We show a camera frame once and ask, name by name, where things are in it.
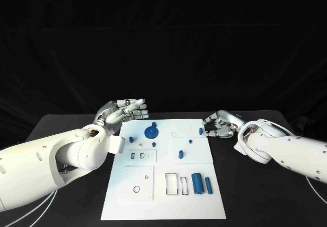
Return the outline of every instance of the blue knob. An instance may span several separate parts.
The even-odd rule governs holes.
[[[151,123],[151,126],[145,129],[144,135],[148,139],[154,139],[158,136],[157,124]]]
[[[183,156],[184,156],[184,151],[178,151],[178,158],[181,159],[183,158]]]

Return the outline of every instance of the black curtain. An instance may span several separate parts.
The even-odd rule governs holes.
[[[327,33],[308,3],[30,0],[0,8],[0,148],[46,114],[279,110],[325,140]]]

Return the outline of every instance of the blue cylinder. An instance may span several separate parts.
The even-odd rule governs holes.
[[[184,156],[184,151],[178,151],[178,158],[181,159],[183,158],[183,156]]]
[[[148,139],[154,139],[158,136],[157,124],[155,122],[151,123],[151,126],[147,127],[144,131],[144,135]]]
[[[204,193],[201,175],[199,173],[191,174],[191,181],[193,181],[194,194]]]
[[[213,193],[213,189],[212,189],[212,184],[210,184],[209,177],[206,177],[204,180],[206,180],[206,189],[207,189],[207,193],[212,194],[212,193]]]

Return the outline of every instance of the black table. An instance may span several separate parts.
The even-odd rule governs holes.
[[[151,113],[150,119],[206,118],[213,112]],[[263,118],[284,127],[289,125],[278,111],[236,111],[243,119]],[[46,115],[27,141],[82,128],[92,123],[93,115]],[[137,220],[101,221],[105,192],[114,155],[98,170],[76,179],[56,194],[52,206],[36,227],[116,227],[116,226],[322,226],[327,204],[315,195],[304,176],[282,168],[272,160],[256,163],[235,149],[236,136],[229,139],[209,138],[213,165],[219,182],[226,220]],[[327,185],[311,180],[327,198]],[[26,206],[0,213],[0,226],[24,215],[44,198]],[[29,226],[43,212],[43,205],[14,226]]]

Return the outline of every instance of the white robotic arm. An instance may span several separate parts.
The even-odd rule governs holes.
[[[66,186],[121,154],[125,139],[114,136],[122,122],[148,118],[144,99],[109,101],[93,123],[0,151],[0,212],[20,207]],[[69,165],[57,171],[59,162]]]
[[[217,130],[200,129],[200,134],[229,138],[237,132],[235,149],[243,155],[263,164],[273,159],[286,169],[327,183],[325,142],[294,136],[285,128],[263,119],[246,123],[225,110],[212,114],[201,124],[213,120]]]

